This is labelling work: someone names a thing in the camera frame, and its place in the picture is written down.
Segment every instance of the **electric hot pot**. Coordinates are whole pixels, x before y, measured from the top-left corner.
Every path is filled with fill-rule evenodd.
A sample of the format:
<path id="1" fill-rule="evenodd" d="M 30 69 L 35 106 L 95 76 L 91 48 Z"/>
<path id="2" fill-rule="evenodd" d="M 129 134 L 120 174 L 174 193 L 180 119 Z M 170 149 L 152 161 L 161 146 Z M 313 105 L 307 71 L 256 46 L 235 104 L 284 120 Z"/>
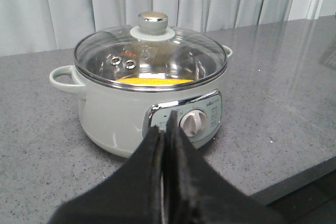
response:
<path id="1" fill-rule="evenodd" d="M 75 64 L 50 83 L 78 98 L 85 133 L 108 152 L 128 157 L 152 126 L 165 131 L 172 110 L 196 148 L 214 137 L 223 111 L 224 72 L 232 50 L 201 33 L 167 28 L 158 12 L 139 26 L 107 28 L 75 47 Z M 69 75 L 73 84 L 56 80 Z"/>

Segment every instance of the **food inside pot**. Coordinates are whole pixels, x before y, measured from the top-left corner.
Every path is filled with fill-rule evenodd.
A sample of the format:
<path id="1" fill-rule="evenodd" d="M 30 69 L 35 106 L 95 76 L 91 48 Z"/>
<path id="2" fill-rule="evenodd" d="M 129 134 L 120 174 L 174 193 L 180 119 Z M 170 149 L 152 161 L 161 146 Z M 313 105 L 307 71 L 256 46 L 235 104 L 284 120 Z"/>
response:
<path id="1" fill-rule="evenodd" d="M 137 85 L 173 85 L 186 83 L 193 80 L 189 79 L 160 79 L 160 78 L 121 78 L 117 81 L 129 84 L 137 84 Z"/>

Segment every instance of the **white knob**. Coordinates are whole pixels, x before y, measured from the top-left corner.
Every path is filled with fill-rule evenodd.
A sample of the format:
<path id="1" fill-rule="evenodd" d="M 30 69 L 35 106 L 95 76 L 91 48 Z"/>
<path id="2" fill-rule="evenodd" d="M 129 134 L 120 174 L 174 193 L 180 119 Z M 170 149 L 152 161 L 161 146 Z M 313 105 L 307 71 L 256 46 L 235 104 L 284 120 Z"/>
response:
<path id="1" fill-rule="evenodd" d="M 205 122 L 206 115 L 202 110 L 191 110 L 182 117 L 180 127 L 188 137 L 193 137 L 204 129 Z"/>
<path id="2" fill-rule="evenodd" d="M 142 33 L 162 35 L 166 33 L 168 17 L 164 13 L 145 12 L 138 15 L 138 23 Z"/>

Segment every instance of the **gray countertop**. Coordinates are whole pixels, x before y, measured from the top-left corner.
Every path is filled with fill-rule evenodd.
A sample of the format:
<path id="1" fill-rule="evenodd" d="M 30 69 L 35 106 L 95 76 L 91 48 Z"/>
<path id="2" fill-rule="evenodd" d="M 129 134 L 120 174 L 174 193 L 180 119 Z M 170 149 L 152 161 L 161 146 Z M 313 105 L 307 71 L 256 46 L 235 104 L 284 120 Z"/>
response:
<path id="1" fill-rule="evenodd" d="M 336 169 L 336 19 L 207 33 L 232 47 L 222 127 L 200 149 L 267 204 Z M 72 50 L 0 57 L 1 223 L 45 223 L 125 159 L 83 132 L 74 95 L 48 81 Z"/>

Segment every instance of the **brand logo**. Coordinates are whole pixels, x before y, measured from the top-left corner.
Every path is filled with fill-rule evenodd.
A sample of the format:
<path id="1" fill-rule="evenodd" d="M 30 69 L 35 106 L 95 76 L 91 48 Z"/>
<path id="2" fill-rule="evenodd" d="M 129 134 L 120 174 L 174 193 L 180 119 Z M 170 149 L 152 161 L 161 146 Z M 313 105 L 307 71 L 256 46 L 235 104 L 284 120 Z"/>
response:
<path id="1" fill-rule="evenodd" d="M 216 99 L 215 101 L 213 101 L 213 102 L 208 102 L 207 104 L 206 104 L 206 106 L 208 107 L 208 106 L 210 106 L 210 105 L 212 105 L 212 104 L 214 104 L 215 102 L 218 102 L 219 101 L 219 99 Z"/>

